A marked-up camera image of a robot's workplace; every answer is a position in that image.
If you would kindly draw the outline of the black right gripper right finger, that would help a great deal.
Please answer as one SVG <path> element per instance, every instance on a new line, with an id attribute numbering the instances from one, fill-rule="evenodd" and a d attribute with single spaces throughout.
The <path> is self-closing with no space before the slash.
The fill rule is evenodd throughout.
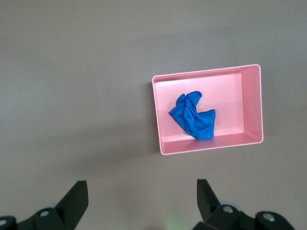
<path id="1" fill-rule="evenodd" d="M 202 222 L 194 230 L 293 230 L 282 215 L 260 211 L 254 218 L 233 205 L 221 204 L 206 179 L 197 180 L 197 205 Z"/>

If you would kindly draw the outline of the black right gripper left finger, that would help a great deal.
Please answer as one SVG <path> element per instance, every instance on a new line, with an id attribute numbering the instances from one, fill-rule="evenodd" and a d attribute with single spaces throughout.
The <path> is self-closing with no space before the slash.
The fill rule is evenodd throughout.
<path id="1" fill-rule="evenodd" d="M 14 216 L 2 216 L 2 230 L 74 230 L 88 208 L 86 181 L 77 181 L 67 194 L 55 205 L 46 207 L 28 219 L 17 222 Z"/>

